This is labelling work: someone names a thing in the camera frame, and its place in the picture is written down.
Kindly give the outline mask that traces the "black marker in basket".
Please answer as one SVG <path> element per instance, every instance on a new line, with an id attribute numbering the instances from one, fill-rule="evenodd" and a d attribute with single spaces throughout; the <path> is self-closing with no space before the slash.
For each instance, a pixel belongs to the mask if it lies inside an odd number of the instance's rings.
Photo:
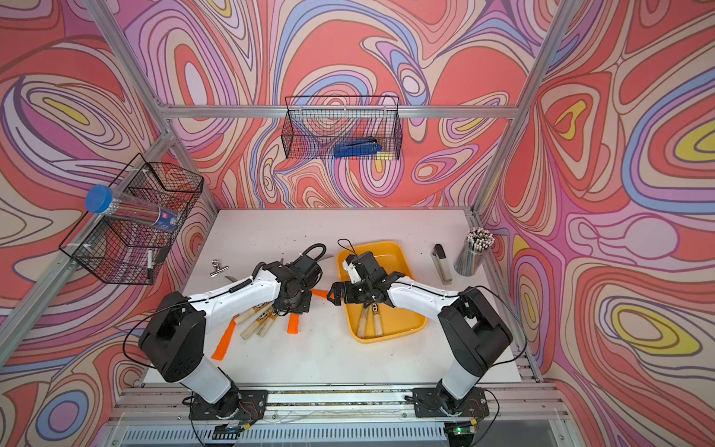
<path id="1" fill-rule="evenodd" d="M 147 284 L 154 283 L 154 253 L 152 250 L 146 252 L 146 279 Z"/>

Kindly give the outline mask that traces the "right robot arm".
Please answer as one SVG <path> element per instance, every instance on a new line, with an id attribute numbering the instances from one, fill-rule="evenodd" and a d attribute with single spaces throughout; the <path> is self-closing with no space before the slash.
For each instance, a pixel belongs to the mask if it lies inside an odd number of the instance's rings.
<path id="1" fill-rule="evenodd" d="M 349 279 L 335 282 L 327 294 L 334 305 L 372 308 L 386 305 L 439 322 L 454 362 L 434 387 L 417 387 L 405 398 L 415 415 L 458 417 L 486 410 L 483 390 L 477 387 L 510 347 L 513 335 L 479 287 L 461 292 L 419 283 L 401 272 L 387 273 L 373 253 L 358 253 L 346 238 L 338 240 L 348 252 L 343 262 Z"/>

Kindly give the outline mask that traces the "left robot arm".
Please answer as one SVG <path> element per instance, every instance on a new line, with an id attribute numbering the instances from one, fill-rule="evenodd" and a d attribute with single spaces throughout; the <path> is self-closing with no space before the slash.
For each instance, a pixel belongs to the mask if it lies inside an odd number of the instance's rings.
<path id="1" fill-rule="evenodd" d="M 282 317 L 309 311 L 312 290 L 322 278 L 318 261 L 327 247 L 315 243 L 291 263 L 257 264 L 247 279 L 222 288 L 164 297 L 139 338 L 139 348 L 168 383 L 179 383 L 227 419 L 240 408 L 240 392 L 205 355 L 205 336 L 227 328 L 235 316 L 268 304 Z"/>

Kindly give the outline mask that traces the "yellow plastic tray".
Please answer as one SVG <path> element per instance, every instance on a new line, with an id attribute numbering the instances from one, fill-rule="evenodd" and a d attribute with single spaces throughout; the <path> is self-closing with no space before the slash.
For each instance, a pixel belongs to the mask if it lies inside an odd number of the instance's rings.
<path id="1" fill-rule="evenodd" d="M 337 255 L 339 280 L 349 284 L 348 290 L 355 297 L 351 302 L 344 301 L 344 314 L 348 330 L 357 342 L 390 341 L 413 335 L 426 327 L 426 317 L 396 307 L 388 298 L 387 286 L 392 279 L 411 277 L 411 268 L 397 242 L 384 240 L 352 246 L 348 240 L 340 240 L 339 246 L 342 248 Z M 346 271 L 352 257 L 363 253 L 371 253 L 376 264 L 385 270 L 371 288 L 351 285 L 351 277 Z"/>

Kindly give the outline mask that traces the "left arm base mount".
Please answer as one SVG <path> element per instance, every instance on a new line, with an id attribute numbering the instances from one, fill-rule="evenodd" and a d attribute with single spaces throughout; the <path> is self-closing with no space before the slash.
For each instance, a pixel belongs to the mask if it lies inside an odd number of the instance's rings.
<path id="1" fill-rule="evenodd" d="M 193 421 L 242 421 L 255 423 L 264 418 L 268 391 L 264 389 L 230 389 L 216 403 L 208 403 L 194 393 L 189 406 Z"/>

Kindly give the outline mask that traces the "cup of pencils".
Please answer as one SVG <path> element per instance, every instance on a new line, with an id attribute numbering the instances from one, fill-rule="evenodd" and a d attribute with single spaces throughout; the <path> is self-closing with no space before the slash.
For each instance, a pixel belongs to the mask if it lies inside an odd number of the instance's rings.
<path id="1" fill-rule="evenodd" d="M 471 277 L 483 261 L 484 256 L 495 244 L 493 233 L 483 227 L 473 227 L 465 237 L 464 245 L 454 261 L 455 272 L 463 277 Z"/>

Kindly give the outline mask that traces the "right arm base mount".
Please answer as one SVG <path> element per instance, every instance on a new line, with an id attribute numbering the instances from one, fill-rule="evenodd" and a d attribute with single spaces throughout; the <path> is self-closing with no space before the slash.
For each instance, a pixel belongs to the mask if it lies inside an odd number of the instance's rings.
<path id="1" fill-rule="evenodd" d="M 464 398 L 454 398 L 442 386 L 417 387 L 405 400 L 413 404 L 418 418 L 467 417 L 480 421 L 490 415 L 485 391 L 480 387 L 473 387 Z"/>

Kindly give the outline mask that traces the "clear bottle blue cap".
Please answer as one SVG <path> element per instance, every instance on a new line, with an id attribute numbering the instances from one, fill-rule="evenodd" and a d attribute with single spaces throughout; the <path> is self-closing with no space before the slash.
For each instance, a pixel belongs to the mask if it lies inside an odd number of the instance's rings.
<path id="1" fill-rule="evenodd" d="M 178 228 L 176 213 L 140 197 L 117 192 L 108 186 L 93 186 L 85 198 L 87 212 L 113 219 L 132 221 L 164 232 Z"/>

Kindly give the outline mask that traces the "silver bulldog clip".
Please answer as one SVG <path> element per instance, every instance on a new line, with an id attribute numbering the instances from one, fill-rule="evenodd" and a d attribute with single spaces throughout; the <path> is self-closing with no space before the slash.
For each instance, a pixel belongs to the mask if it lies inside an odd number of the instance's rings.
<path id="1" fill-rule="evenodd" d="M 210 276 L 212 278 L 216 278 L 217 276 L 222 275 L 226 270 L 229 270 L 229 266 L 224 266 L 218 259 L 212 260 L 212 268 L 213 270 L 210 272 Z"/>

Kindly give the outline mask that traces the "blue tool in basket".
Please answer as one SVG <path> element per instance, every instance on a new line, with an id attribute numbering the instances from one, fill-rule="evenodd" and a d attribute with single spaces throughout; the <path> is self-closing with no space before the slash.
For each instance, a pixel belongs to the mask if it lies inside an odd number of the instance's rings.
<path id="1" fill-rule="evenodd" d="M 373 156 L 382 151 L 382 145 L 374 137 L 365 137 L 337 143 L 333 148 L 335 158 L 360 158 Z"/>

